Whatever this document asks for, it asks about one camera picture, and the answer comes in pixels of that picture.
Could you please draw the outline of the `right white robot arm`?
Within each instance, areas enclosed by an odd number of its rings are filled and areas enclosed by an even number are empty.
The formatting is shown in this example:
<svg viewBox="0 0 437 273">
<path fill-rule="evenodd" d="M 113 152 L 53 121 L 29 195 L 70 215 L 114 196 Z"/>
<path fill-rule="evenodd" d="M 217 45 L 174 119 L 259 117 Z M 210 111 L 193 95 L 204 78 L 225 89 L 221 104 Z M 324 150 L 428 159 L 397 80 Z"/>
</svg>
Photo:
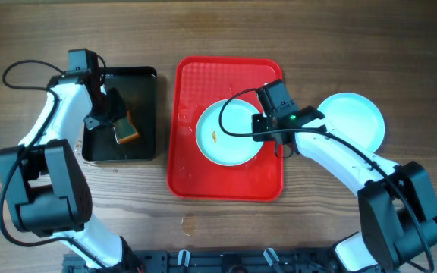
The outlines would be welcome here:
<svg viewBox="0 0 437 273">
<path fill-rule="evenodd" d="M 255 140 L 274 140 L 333 174 L 357 198 L 360 231 L 336 243 L 343 272 L 394 271 L 437 244 L 437 196 L 426 169 L 376 154 L 385 124 L 380 110 L 356 93 L 338 93 L 318 108 L 300 109 L 285 83 L 256 90 L 263 116 L 253 116 Z"/>
</svg>

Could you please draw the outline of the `light blue plate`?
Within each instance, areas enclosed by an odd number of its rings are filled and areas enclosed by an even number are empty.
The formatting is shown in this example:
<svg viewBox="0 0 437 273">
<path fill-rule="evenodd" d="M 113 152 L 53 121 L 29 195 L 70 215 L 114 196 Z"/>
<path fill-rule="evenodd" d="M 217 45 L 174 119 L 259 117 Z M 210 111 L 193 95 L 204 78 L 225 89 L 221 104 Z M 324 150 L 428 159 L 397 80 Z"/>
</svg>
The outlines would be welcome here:
<svg viewBox="0 0 437 273">
<path fill-rule="evenodd" d="M 320 103 L 318 110 L 350 140 L 374 153 L 385 137 L 385 121 L 377 106 L 356 93 L 337 93 Z"/>
<path fill-rule="evenodd" d="M 210 105 L 196 125 L 196 144 L 211 162 L 222 166 L 236 166 L 248 162 L 261 150 L 263 143 L 251 136 L 238 137 L 226 134 L 219 126 L 219 112 L 226 99 Z M 223 127 L 232 133 L 252 133 L 252 116 L 259 111 L 249 102 L 234 99 L 227 104 L 223 115 Z"/>
</svg>

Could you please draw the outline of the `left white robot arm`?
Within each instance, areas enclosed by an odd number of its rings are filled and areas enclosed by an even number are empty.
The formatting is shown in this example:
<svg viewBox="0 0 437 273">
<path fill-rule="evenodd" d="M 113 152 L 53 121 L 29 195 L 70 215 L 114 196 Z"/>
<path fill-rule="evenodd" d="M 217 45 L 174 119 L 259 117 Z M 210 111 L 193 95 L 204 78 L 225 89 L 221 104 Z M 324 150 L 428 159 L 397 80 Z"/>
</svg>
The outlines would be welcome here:
<svg viewBox="0 0 437 273">
<path fill-rule="evenodd" d="M 68 53 L 69 68 L 43 87 L 46 103 L 30 132 L 0 150 L 0 231 L 10 243 L 36 248 L 62 243 L 100 272 L 133 272 L 140 260 L 125 239 L 93 214 L 93 201 L 73 148 L 81 127 L 111 127 L 117 143 L 138 137 L 116 89 L 105 88 L 103 58 Z"/>
</svg>

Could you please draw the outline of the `orange green sponge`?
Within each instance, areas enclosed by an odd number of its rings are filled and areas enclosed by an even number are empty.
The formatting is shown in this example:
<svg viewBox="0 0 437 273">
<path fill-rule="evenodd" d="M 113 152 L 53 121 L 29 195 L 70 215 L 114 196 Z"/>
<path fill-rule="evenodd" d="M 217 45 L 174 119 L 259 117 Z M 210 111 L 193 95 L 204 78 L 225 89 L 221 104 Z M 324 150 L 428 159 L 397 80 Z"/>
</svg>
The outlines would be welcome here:
<svg viewBox="0 0 437 273">
<path fill-rule="evenodd" d="M 132 121 L 130 111 L 127 111 L 124 118 L 120 118 L 113 123 L 113 129 L 118 144 L 128 143 L 140 136 Z"/>
</svg>

